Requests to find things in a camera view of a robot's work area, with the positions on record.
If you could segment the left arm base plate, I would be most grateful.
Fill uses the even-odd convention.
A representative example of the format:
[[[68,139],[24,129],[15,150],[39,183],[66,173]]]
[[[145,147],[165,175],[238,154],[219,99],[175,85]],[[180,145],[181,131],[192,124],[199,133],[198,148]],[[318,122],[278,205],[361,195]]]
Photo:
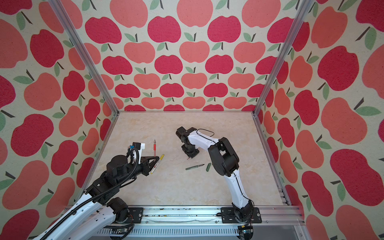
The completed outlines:
[[[144,208],[133,208],[128,207],[122,210],[119,210],[116,215],[114,215],[114,221],[112,224],[140,224],[143,218]]]

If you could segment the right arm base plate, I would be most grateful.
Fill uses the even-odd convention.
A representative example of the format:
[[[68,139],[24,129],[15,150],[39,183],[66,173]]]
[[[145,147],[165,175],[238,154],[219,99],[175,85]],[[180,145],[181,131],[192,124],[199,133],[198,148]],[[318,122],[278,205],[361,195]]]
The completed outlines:
[[[253,210],[238,210],[230,207],[222,207],[217,214],[221,217],[223,224],[261,224],[262,216],[259,208],[253,208]]]

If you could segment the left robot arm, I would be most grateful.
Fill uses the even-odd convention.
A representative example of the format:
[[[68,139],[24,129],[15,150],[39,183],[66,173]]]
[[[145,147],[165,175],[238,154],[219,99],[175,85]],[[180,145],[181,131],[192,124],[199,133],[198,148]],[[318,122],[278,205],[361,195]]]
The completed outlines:
[[[107,169],[86,189],[82,197],[37,240],[86,240],[97,231],[132,229],[134,215],[116,194],[133,183],[138,175],[148,176],[159,162],[158,156],[117,155]]]

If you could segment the white pen yellow end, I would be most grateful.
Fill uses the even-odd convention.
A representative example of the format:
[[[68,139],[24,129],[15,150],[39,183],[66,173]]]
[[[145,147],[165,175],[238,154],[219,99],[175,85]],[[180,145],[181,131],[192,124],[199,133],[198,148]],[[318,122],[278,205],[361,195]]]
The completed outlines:
[[[160,162],[161,162],[162,160],[161,159],[159,159],[157,162],[156,162],[156,164],[154,165],[154,167],[153,167],[153,169],[151,170],[151,174],[153,174],[154,173],[154,171],[156,170],[156,168],[159,166],[159,164],[160,164]]]

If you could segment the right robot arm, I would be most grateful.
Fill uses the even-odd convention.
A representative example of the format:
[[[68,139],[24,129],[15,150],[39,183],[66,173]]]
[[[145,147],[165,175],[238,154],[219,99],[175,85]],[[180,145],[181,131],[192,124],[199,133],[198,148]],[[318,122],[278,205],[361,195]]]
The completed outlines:
[[[248,198],[243,187],[240,171],[239,157],[229,140],[225,137],[216,139],[199,132],[196,128],[176,130],[177,137],[183,143],[182,150],[189,157],[199,154],[199,149],[206,150],[216,172],[223,176],[227,182],[232,196],[234,215],[239,223],[249,223],[254,213],[254,203]]]

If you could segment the red gel pen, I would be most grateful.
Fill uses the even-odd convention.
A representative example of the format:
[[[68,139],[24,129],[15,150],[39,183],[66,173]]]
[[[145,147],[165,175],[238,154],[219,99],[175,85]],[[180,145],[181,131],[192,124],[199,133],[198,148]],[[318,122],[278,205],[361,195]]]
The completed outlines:
[[[154,143],[153,143],[153,150],[154,150],[154,156],[156,156],[156,151],[157,151],[156,139],[154,140]]]

